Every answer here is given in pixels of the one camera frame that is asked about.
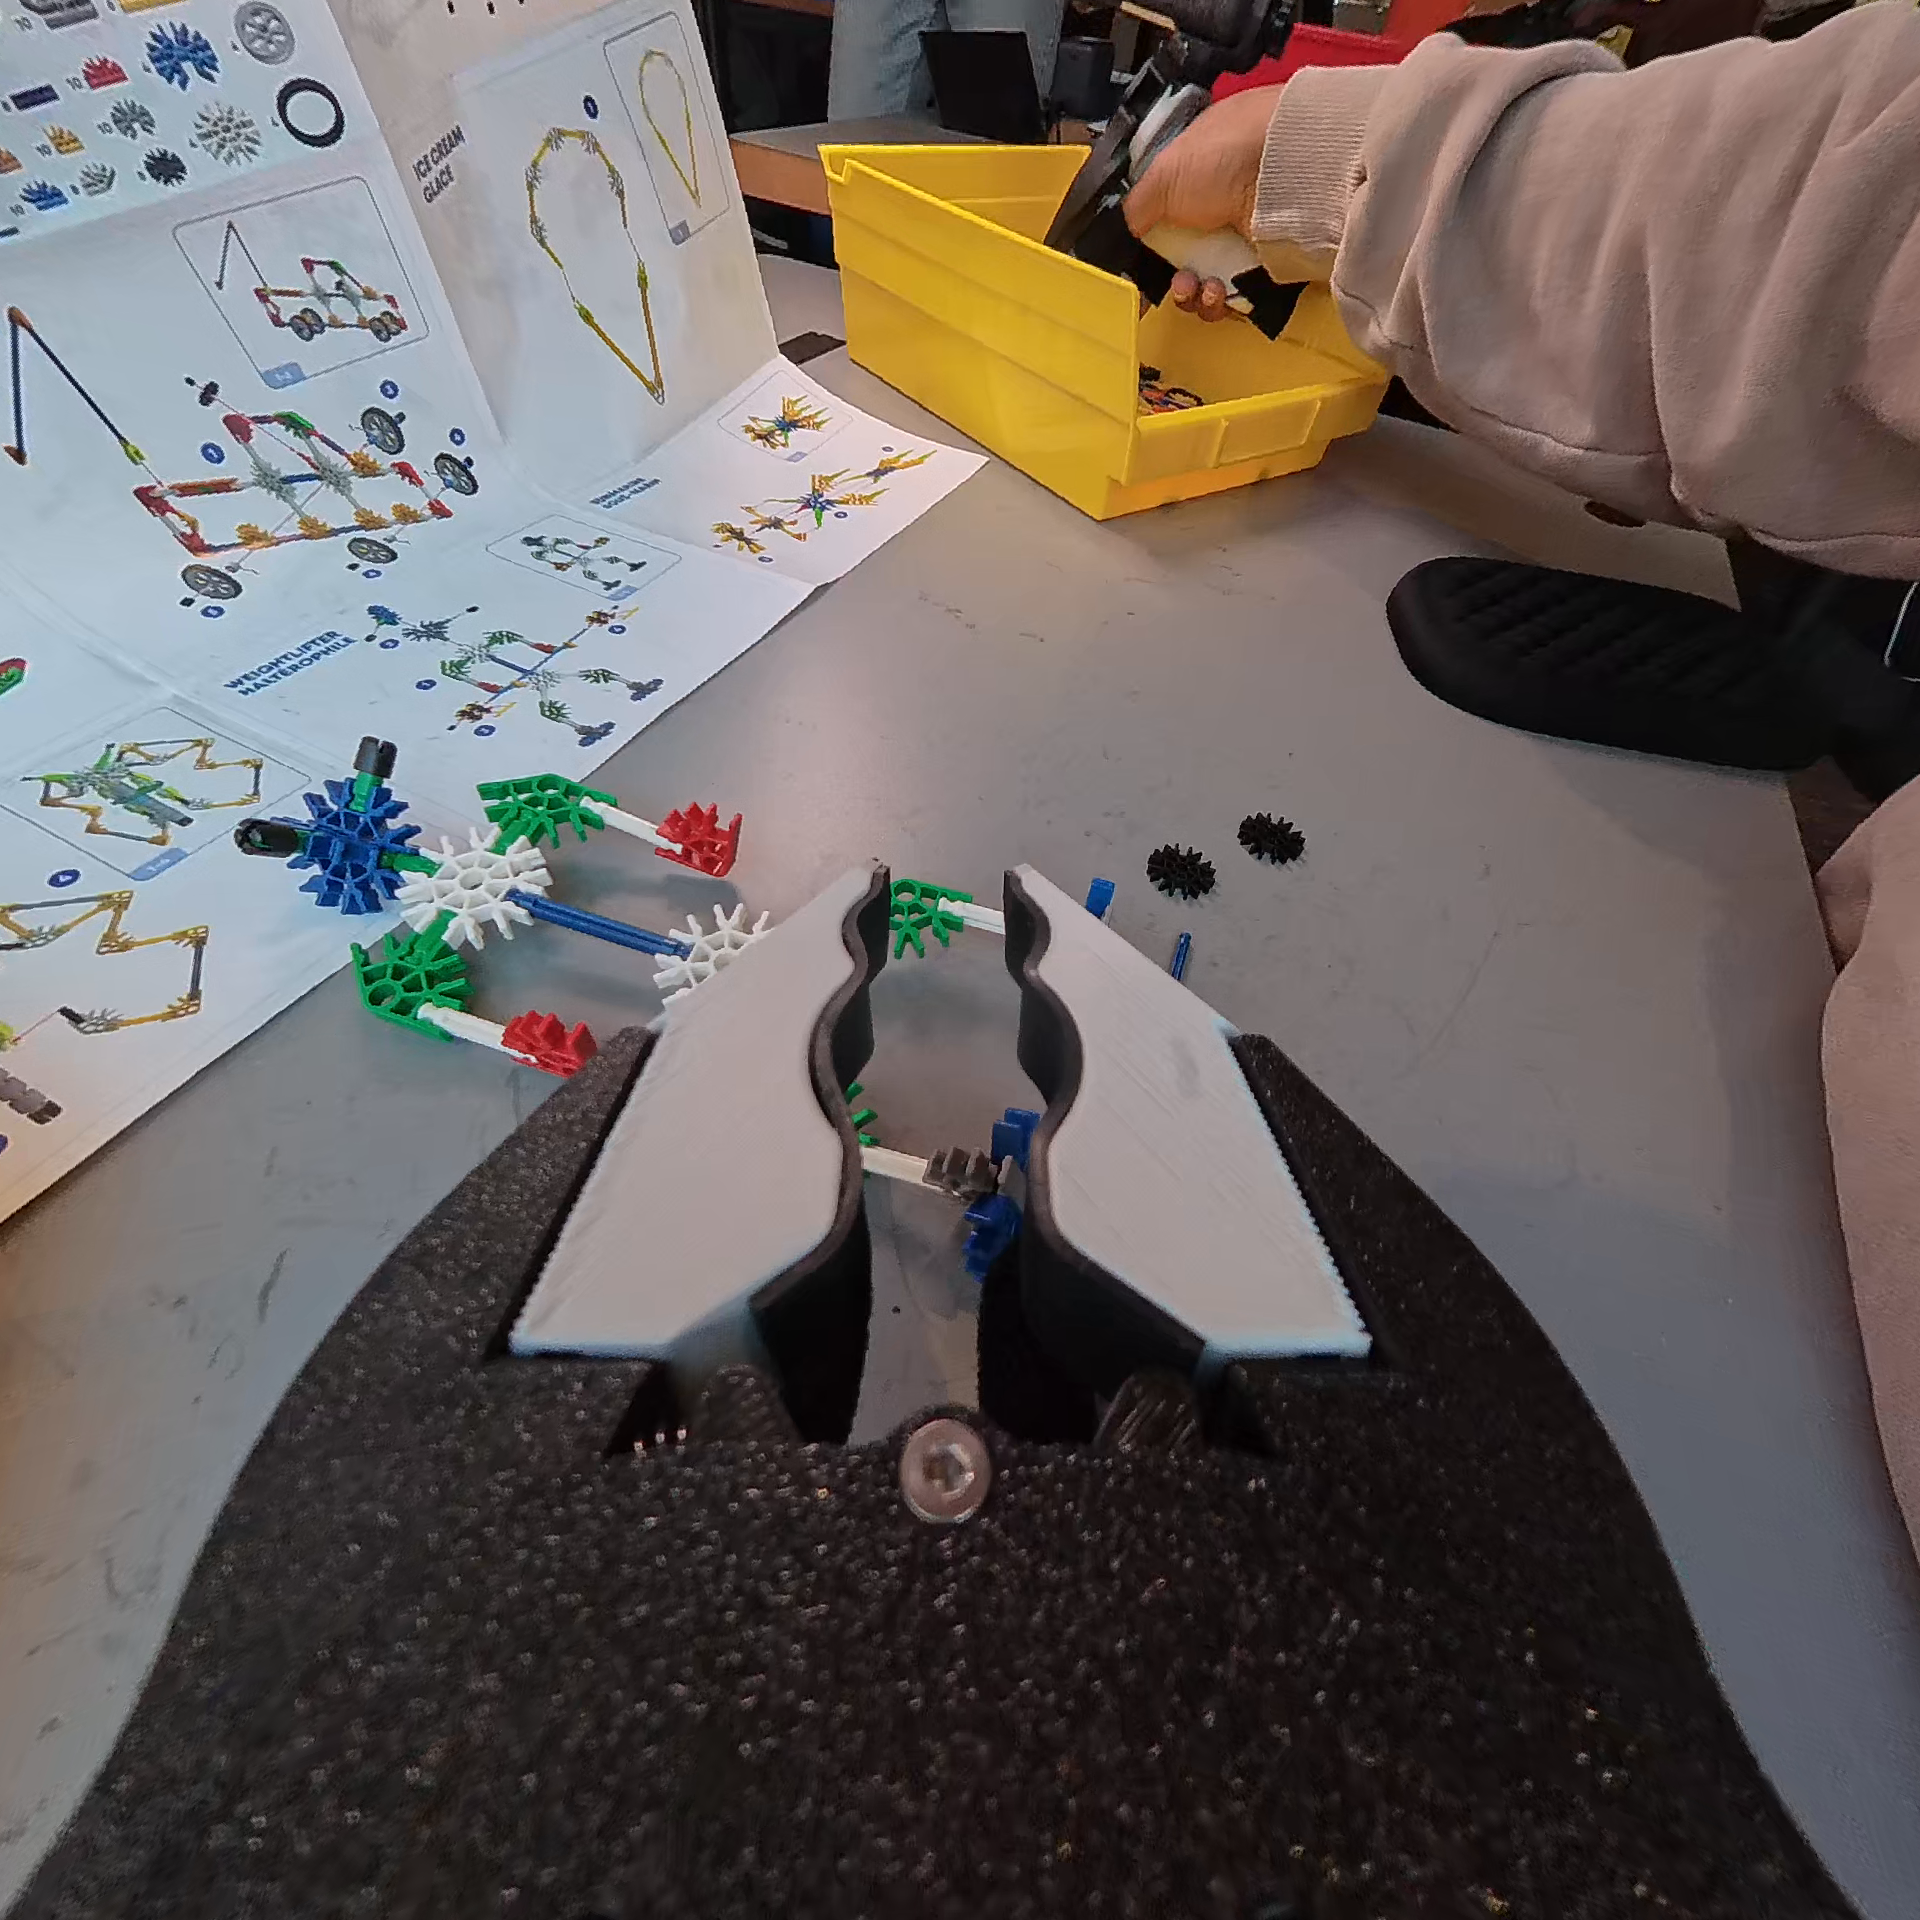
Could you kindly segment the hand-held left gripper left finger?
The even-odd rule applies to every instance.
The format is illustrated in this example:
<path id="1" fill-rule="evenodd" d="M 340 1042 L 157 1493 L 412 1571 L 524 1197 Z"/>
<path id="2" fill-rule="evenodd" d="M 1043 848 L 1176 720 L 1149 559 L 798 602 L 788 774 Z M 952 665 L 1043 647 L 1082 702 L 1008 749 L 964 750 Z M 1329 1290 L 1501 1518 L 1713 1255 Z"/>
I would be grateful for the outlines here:
<path id="1" fill-rule="evenodd" d="M 873 1317 L 848 1087 L 873 1057 L 892 877 L 862 863 L 673 1001 L 512 1323 L 514 1357 L 747 1363 L 851 1435 Z"/>

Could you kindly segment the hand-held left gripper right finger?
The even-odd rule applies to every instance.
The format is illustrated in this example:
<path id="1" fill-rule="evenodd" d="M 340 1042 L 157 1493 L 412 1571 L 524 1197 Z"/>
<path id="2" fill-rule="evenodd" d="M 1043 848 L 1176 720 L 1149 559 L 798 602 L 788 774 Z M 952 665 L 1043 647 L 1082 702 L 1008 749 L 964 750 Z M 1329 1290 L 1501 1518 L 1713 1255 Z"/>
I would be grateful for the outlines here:
<path id="1" fill-rule="evenodd" d="M 1374 1336 L 1289 1161 L 1257 1047 L 1034 866 L 1004 877 L 1018 1059 L 1043 1113 L 978 1309 L 998 1430 L 1097 1430 L 1166 1381 L 1200 1426 L 1254 1392 L 1374 1385 Z"/>

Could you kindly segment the yellow bin with dark parts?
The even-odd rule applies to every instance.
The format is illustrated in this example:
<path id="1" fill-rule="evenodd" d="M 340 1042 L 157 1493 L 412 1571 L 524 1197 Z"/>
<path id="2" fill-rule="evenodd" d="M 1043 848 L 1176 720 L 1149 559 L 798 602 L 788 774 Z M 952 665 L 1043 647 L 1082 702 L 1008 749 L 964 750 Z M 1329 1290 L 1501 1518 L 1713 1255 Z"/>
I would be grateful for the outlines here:
<path id="1" fill-rule="evenodd" d="M 1365 432 L 1385 373 L 1305 288 L 1282 337 L 1144 311 L 1132 281 L 908 186 L 905 167 L 982 170 L 1064 203 L 1086 147 L 824 147 L 848 350 L 1097 521 L 1313 469 Z M 1202 395 L 1139 414 L 1139 368 Z"/>

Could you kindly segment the colourful construction toy figure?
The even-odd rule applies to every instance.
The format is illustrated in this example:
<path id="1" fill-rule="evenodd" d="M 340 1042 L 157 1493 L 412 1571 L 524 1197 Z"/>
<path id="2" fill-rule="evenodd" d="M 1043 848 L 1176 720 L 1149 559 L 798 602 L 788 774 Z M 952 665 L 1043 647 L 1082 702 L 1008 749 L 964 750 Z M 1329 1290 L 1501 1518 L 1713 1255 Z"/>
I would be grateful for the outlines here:
<path id="1" fill-rule="evenodd" d="M 572 1077 L 596 1051 L 588 1024 L 557 1016 L 518 1013 L 493 1023 L 470 1011 L 468 955 L 488 938 L 510 941 L 518 928 L 548 927 L 584 934 L 627 953 L 646 955 L 662 1005 L 697 993 L 741 953 L 773 934 L 769 914 L 747 919 L 747 909 L 718 906 L 712 925 L 689 914 L 683 928 L 649 931 L 594 914 L 553 899 L 545 848 L 564 833 L 624 833 L 669 865 L 726 879 L 737 859 L 741 817 L 723 826 L 718 808 L 682 808 L 665 824 L 646 824 L 611 794 L 563 776 L 528 776 L 481 784 L 485 827 L 465 847 L 441 840 L 440 851 L 417 851 L 417 827 L 403 818 L 405 802 L 392 792 L 397 750 L 392 741 L 364 736 L 352 776 L 304 795 L 306 818 L 246 818 L 233 845 L 252 857 L 272 857 L 306 873 L 304 891 L 344 914 L 397 912 L 405 931 L 378 946 L 352 950 L 352 977 L 364 1008 L 412 1033 L 460 1041 L 499 1051 L 516 1066 Z M 925 955 L 925 943 L 949 946 L 963 931 L 1004 938 L 1001 910 L 970 894 L 925 881 L 892 881 L 885 927 L 893 958 Z M 859 1107 L 862 1087 L 853 1071 L 837 1071 L 856 1126 L 862 1167 L 873 1177 L 920 1185 L 964 1202 L 964 1269 L 985 1280 L 1018 1240 L 1025 1214 L 1025 1175 L 1040 1115 L 1008 1109 L 993 1128 L 987 1153 L 947 1150 L 916 1160 L 885 1149 L 873 1137 L 873 1109 Z"/>

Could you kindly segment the person's right forearm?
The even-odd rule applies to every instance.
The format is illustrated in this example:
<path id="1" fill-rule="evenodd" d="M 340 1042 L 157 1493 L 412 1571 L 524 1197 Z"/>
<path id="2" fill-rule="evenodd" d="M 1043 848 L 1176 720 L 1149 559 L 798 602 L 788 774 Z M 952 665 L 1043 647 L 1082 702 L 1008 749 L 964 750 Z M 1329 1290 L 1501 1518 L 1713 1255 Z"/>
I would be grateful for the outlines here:
<path id="1" fill-rule="evenodd" d="M 1917 21 L 1643 70 L 1449 35 L 1280 93 L 1254 237 L 1420 403 L 1573 494 L 1915 578 Z"/>

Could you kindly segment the person's right hand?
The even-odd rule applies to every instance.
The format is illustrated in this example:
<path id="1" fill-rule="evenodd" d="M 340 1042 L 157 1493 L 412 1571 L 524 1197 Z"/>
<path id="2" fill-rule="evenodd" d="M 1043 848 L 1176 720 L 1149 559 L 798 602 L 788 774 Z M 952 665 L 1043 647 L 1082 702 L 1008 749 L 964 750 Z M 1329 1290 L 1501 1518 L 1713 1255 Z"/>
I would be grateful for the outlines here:
<path id="1" fill-rule="evenodd" d="M 1176 136 L 1123 203 L 1134 238 L 1170 227 L 1235 234 L 1253 249 L 1264 138 L 1280 98 L 1282 86 L 1245 87 Z"/>

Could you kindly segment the wooden table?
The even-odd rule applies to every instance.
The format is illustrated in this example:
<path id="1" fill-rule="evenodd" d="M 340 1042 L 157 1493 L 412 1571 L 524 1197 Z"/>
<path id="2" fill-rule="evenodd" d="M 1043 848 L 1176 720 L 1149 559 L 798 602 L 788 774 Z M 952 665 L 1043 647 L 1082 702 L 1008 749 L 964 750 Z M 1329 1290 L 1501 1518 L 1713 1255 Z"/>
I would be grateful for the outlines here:
<path id="1" fill-rule="evenodd" d="M 737 183 L 746 200 L 771 202 L 811 214 L 829 211 L 829 178 L 820 162 L 824 147 L 908 147 L 972 142 L 972 136 L 947 130 L 933 122 L 885 115 L 798 129 L 756 129 L 729 138 Z M 947 200 L 981 221 L 1005 224 L 1011 231 L 1043 241 L 1054 207 L 1043 195 L 1004 193 L 989 187 L 982 170 L 953 173 L 949 165 L 929 170 L 924 162 L 905 167 L 905 181 L 924 197 Z"/>

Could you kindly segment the folded paper instruction sheet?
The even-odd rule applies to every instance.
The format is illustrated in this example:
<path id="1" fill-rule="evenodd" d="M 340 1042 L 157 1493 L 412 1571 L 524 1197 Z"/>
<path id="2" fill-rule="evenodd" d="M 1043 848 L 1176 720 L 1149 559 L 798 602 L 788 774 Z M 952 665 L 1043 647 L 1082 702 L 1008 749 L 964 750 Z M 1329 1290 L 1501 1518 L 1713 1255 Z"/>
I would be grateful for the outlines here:
<path id="1" fill-rule="evenodd" d="M 394 919 L 236 827 L 588 776 L 976 456 L 778 350 L 689 5 L 5 5 L 5 1214 Z"/>

